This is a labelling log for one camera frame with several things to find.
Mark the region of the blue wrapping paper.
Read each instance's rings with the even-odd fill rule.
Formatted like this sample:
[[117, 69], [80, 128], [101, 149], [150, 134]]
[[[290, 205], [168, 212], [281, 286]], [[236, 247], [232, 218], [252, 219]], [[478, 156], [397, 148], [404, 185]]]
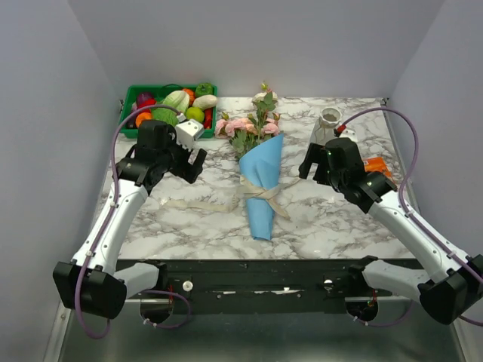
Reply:
[[279, 134], [246, 153], [239, 161], [248, 222], [254, 239], [270, 241], [284, 136]]

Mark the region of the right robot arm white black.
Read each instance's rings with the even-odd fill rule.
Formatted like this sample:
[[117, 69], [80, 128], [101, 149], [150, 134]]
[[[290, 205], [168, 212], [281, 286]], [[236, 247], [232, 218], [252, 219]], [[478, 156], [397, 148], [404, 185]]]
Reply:
[[366, 257], [347, 277], [355, 295], [386, 290], [419, 303], [440, 324], [452, 324], [482, 298], [482, 257], [470, 256], [443, 238], [404, 199], [395, 183], [380, 171], [367, 171], [356, 143], [343, 137], [321, 146], [310, 143], [299, 176], [339, 192], [363, 213], [384, 225], [419, 262], [406, 269]]

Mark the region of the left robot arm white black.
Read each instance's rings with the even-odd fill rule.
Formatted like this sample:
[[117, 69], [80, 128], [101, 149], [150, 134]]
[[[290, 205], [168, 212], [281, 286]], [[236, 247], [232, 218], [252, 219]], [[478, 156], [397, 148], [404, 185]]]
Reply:
[[54, 268], [65, 307], [112, 320], [135, 294], [144, 291], [158, 298], [166, 292], [162, 264], [136, 262], [119, 271], [118, 256], [138, 210], [166, 173], [196, 181], [207, 153], [201, 149], [194, 161], [189, 158], [203, 132], [202, 124], [193, 119], [176, 126], [156, 120], [140, 125], [137, 143], [115, 163], [109, 196], [86, 241], [70, 262]]

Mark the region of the cream ribbon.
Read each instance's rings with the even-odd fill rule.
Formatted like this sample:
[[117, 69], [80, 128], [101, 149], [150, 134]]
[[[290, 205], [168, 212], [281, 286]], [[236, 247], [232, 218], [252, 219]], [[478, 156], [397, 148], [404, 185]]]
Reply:
[[289, 183], [281, 183], [271, 189], [265, 189], [262, 186], [256, 186], [250, 182], [245, 176], [240, 176], [240, 185], [235, 188], [235, 194], [229, 204], [212, 204], [206, 201], [184, 201], [174, 199], [163, 199], [160, 205], [163, 207], [173, 207], [181, 210], [199, 209], [220, 213], [231, 213], [237, 208], [241, 198], [246, 201], [251, 199], [259, 199], [266, 201], [270, 208], [284, 219], [290, 219], [288, 212], [277, 202], [276, 197], [279, 192], [289, 189], [300, 181], [299, 178], [293, 178]]

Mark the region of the cream rose stem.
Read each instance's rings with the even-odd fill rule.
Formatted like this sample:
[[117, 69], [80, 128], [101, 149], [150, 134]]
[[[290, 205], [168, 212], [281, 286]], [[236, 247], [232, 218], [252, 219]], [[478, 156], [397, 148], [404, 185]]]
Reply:
[[278, 94], [272, 88], [263, 82], [260, 85], [261, 92], [255, 94], [252, 98], [258, 113], [268, 113], [274, 111], [278, 104]]

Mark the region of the pink rose stem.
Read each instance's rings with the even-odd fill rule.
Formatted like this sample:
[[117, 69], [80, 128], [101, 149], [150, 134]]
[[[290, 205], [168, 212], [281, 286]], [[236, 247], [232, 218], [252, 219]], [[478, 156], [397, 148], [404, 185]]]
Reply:
[[273, 112], [271, 115], [265, 114], [261, 124], [260, 134], [263, 137], [276, 137], [280, 134], [278, 126], [280, 114]]
[[225, 112], [216, 122], [214, 128], [216, 138], [228, 139], [237, 159], [241, 159], [250, 150], [259, 145], [259, 132], [249, 118], [230, 118]]

